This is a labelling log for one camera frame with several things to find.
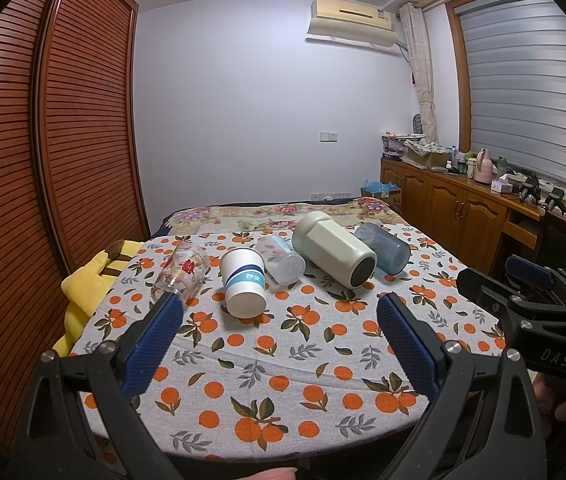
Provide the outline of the person's right hand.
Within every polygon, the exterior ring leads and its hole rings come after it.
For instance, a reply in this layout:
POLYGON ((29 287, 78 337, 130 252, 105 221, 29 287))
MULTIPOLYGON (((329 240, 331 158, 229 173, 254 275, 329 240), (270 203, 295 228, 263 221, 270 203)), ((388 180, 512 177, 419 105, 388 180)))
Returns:
POLYGON ((566 422, 566 400, 558 402, 558 396, 551 388, 545 374, 538 373, 532 382, 534 395, 542 415, 554 416, 566 422))

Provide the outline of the person's left hand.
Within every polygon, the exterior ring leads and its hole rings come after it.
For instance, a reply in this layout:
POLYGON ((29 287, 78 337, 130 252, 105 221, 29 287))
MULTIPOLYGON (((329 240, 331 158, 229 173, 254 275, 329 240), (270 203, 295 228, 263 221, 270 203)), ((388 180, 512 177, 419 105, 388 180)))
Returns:
POLYGON ((278 467, 259 471, 240 480, 295 480, 296 472, 296 467, 278 467))

